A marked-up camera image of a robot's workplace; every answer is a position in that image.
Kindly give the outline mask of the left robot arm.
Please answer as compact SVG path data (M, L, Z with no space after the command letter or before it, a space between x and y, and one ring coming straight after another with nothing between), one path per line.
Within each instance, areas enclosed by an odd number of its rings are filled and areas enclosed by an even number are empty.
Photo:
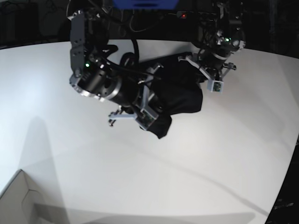
M208 70L221 70L235 52L245 47L242 0L212 0L211 12L194 10L199 33L192 44L197 61Z

